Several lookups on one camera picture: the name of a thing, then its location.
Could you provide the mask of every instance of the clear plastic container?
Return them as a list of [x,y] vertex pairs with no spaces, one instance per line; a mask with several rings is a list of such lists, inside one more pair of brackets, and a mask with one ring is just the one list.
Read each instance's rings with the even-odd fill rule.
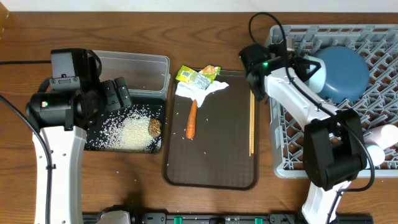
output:
[[94,51],[101,59],[101,81],[124,77],[130,96],[166,100],[170,60],[166,56]]

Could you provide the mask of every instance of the cutting tray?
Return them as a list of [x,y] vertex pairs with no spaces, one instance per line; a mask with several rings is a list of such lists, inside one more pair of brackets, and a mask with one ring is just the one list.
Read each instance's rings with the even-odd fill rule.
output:
[[250,87],[244,72],[221,71],[216,80],[229,86],[210,93],[198,108],[193,140],[184,130],[192,100],[176,96],[174,83],[163,176],[172,185],[248,190],[258,180],[257,135],[254,154],[249,152]]

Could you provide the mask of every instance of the rice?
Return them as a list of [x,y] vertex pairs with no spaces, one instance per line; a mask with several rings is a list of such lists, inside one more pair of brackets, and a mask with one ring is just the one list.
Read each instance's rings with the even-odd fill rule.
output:
[[110,116],[102,124],[101,136],[93,143],[99,150],[113,149],[115,151],[151,151],[159,149],[162,141],[153,138],[148,132],[150,118],[146,116],[149,111],[145,108],[118,112],[118,116]]

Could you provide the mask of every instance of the yellow package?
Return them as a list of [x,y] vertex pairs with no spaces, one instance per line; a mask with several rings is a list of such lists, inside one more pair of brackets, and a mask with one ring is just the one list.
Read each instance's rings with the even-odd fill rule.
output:
[[211,83],[211,80],[209,78],[184,65],[178,71],[177,77],[175,77],[175,79],[180,80],[181,82],[188,83],[189,85],[195,86],[202,90],[206,90],[206,88]]
[[221,67],[214,67],[212,65],[208,65],[206,68],[201,70],[199,74],[202,74],[209,78],[211,80],[211,83],[213,83],[214,79],[216,79],[216,76],[220,74]]

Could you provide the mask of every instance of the dish rack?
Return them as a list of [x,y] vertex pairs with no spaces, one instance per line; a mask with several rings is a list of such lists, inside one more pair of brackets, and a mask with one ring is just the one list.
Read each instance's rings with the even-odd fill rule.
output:
[[[354,109],[361,117],[363,131],[384,124],[398,125],[398,25],[291,25],[283,26],[286,36],[295,39],[300,55],[313,55],[329,46],[355,50],[369,67],[369,85],[357,101],[344,100],[339,109]],[[273,26],[265,43],[282,41],[278,26]],[[272,163],[280,178],[307,178],[303,169],[303,131],[276,100],[271,106]],[[376,166],[376,177],[398,177],[398,144],[386,149],[386,159]],[[358,177],[369,177],[362,170]]]

